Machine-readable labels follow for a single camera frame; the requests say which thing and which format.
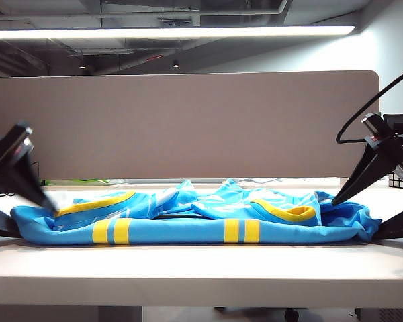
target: white table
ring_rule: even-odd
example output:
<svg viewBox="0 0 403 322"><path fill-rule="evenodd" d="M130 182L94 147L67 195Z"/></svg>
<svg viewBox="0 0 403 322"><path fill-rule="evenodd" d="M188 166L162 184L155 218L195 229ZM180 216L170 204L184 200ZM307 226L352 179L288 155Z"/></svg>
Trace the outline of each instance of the white table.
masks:
<svg viewBox="0 0 403 322"><path fill-rule="evenodd" d="M274 187L338 191L310 182ZM368 205L373 217L403 210L402 189L375 186L353 200ZM18 202L0 199L0 208L8 211ZM0 238L0 304L403 308L403 239L368 245L43 247Z"/></svg>

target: ceiling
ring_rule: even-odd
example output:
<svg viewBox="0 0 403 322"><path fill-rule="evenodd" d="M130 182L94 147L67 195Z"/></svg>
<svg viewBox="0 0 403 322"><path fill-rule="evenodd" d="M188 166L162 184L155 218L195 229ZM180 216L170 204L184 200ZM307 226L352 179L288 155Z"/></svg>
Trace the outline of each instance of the ceiling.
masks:
<svg viewBox="0 0 403 322"><path fill-rule="evenodd" d="M0 29L355 24L369 1L0 0ZM248 10L267 14L244 14ZM204 15L213 11L218 15ZM235 15L222 15L231 11ZM313 38L0 41L0 76L191 72L308 40ZM179 68L171 67L175 59Z"/></svg>

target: gray partition panel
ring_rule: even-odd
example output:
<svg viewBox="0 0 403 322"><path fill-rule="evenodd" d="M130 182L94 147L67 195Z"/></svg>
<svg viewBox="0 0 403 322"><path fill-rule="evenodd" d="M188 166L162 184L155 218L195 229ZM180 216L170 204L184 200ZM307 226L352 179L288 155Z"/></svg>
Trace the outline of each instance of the gray partition panel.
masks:
<svg viewBox="0 0 403 322"><path fill-rule="evenodd" d="M349 176L364 144L335 136L378 90L364 70L2 78L0 134L28 121L49 179Z"/></svg>

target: fluorescent light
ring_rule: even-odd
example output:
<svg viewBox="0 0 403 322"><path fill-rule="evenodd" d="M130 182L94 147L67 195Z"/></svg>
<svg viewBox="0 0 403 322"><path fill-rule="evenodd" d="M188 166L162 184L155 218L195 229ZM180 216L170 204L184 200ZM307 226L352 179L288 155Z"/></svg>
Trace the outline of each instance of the fluorescent light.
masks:
<svg viewBox="0 0 403 322"><path fill-rule="evenodd" d="M353 26L290 26L238 28L121 28L121 29L43 29L0 30L0 39L66 38L223 38L257 36L339 36L352 32Z"/></svg>

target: folded garment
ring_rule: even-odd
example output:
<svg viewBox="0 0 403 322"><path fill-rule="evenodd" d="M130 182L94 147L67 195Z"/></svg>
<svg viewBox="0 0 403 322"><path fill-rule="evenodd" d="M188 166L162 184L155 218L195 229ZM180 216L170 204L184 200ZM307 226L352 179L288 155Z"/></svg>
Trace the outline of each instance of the folded garment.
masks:
<svg viewBox="0 0 403 322"><path fill-rule="evenodd" d="M292 196L243 189L231 179L212 194L199 194L187 180L155 194L75 199L57 213L18 206L11 216L24 239L36 244L369 242L381 220L366 206L333 206L332 199L322 191Z"/></svg>

